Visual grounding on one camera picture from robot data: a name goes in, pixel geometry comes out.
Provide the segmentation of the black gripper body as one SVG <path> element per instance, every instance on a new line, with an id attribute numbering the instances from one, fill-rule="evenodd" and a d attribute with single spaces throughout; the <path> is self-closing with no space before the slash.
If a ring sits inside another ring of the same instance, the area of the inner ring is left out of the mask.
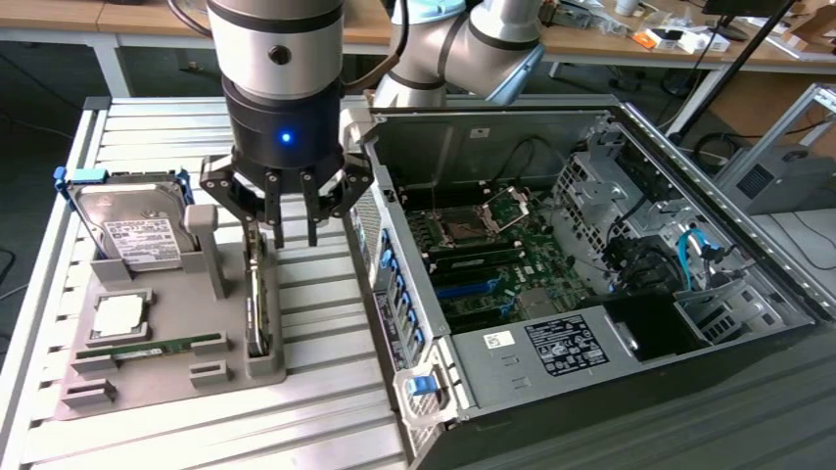
<path id="1" fill-rule="evenodd" d="M 311 96 L 272 100 L 243 91 L 223 79 L 237 169 L 259 183 L 273 173 L 285 194 L 301 191 L 301 174 L 324 184 L 344 163 L 339 142 L 339 80 Z"/>

